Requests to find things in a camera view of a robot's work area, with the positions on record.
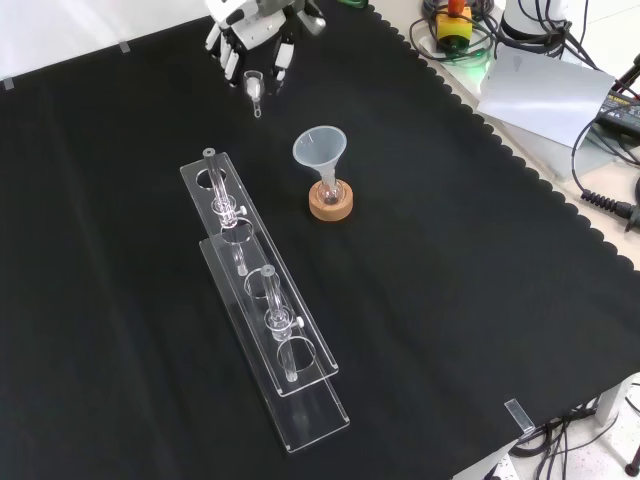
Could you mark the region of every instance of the acrylic stand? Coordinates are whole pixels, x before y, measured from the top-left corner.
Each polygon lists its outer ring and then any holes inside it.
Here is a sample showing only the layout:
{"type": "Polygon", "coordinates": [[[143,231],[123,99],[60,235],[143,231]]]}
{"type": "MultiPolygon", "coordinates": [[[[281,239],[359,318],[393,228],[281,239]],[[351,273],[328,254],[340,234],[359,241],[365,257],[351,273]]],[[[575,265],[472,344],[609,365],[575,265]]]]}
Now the acrylic stand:
{"type": "Polygon", "coordinates": [[[200,243],[288,452],[349,424],[338,372],[311,313],[226,153],[180,169],[207,229],[200,243]]]}

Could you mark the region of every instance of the white table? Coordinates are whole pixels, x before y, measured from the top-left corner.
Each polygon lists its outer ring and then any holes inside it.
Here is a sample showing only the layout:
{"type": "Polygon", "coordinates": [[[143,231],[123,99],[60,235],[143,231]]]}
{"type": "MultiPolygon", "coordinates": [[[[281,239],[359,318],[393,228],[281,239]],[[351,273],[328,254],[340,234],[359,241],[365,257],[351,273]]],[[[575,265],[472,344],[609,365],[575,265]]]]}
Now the white table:
{"type": "MultiPolygon", "coordinates": [[[[422,16],[422,0],[371,0],[370,3],[382,15],[382,18],[387,20],[391,26],[397,28],[399,33],[408,41],[409,25],[422,16]]],[[[498,0],[496,3],[499,9],[500,6],[504,5],[504,0],[502,2],[498,0]]],[[[640,45],[640,42],[637,41],[638,39],[635,41],[633,38],[629,39],[624,48],[620,46],[619,41],[616,41],[618,48],[614,56],[607,53],[611,45],[603,43],[601,48],[597,49],[594,46],[600,46],[600,39],[607,37],[607,35],[613,37],[611,35],[612,29],[619,32],[621,30],[624,31],[627,27],[632,27],[632,23],[635,25],[635,16],[640,20],[640,7],[634,8],[634,5],[640,5],[640,0],[621,0],[620,4],[615,6],[606,5],[604,1],[594,2],[592,0],[592,4],[595,7],[593,8],[594,12],[590,9],[590,18],[596,17],[597,22],[594,27],[587,28],[585,47],[600,68],[619,77],[631,67],[633,58],[639,53],[638,51],[634,52],[634,49],[637,50],[640,45]],[[617,13],[626,8],[630,8],[633,12],[633,16],[630,14],[624,17],[624,22],[628,22],[629,25],[621,25],[619,19],[614,19],[615,22],[608,21],[608,14],[617,13]]],[[[583,6],[574,3],[573,15],[581,15],[582,8],[583,6]]],[[[581,27],[577,27],[576,30],[580,32],[581,27]]],[[[635,33],[637,30],[634,30],[634,28],[628,28],[626,33],[640,38],[635,33]]],[[[488,68],[486,65],[484,67],[478,67],[478,64],[472,67],[458,65],[447,66],[446,68],[437,62],[429,62],[429,65],[436,69],[445,82],[451,86],[453,93],[462,99],[463,103],[473,107],[475,110],[480,93],[479,85],[488,68]]],[[[554,190],[565,196],[568,203],[574,204],[579,213],[591,221],[592,227],[602,232],[604,240],[615,245],[618,253],[629,258],[638,269],[640,266],[640,233],[625,234],[625,223],[622,219],[585,204],[580,199],[581,192],[573,181],[565,181],[559,178],[558,174],[549,168],[549,164],[553,163],[553,161],[566,161],[569,164],[570,149],[520,128],[505,125],[495,119],[485,116],[485,120],[494,127],[495,133],[502,138],[505,145],[508,145],[514,151],[515,155],[522,157],[528,167],[535,169],[539,173],[541,179],[550,182],[554,190]]],[[[585,188],[613,197],[619,201],[635,203],[633,192],[636,180],[640,175],[640,169],[636,171],[621,161],[614,161],[612,155],[599,151],[597,147],[588,142],[584,142],[584,146],[576,155],[576,162],[582,161],[587,165],[585,170],[590,170],[588,173],[581,175],[581,181],[585,188]]],[[[613,421],[619,405],[624,401],[629,384],[630,379],[603,394],[600,402],[601,408],[599,408],[597,414],[599,423],[605,425],[613,421]]],[[[515,440],[460,472],[454,477],[454,480],[481,480],[508,453],[514,444],[515,440]]]]}

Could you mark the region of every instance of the white funnel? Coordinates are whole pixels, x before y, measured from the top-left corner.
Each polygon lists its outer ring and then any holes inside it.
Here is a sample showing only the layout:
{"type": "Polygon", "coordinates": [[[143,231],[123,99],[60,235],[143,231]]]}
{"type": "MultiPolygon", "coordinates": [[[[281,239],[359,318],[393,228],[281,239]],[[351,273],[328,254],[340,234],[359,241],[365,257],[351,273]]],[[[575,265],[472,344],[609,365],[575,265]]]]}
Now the white funnel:
{"type": "Polygon", "coordinates": [[[326,186],[321,192],[326,203],[337,202],[342,193],[336,183],[335,166],[346,147],[347,136],[344,132],[328,125],[307,130],[293,144],[296,161],[320,173],[322,183],[326,186]]]}

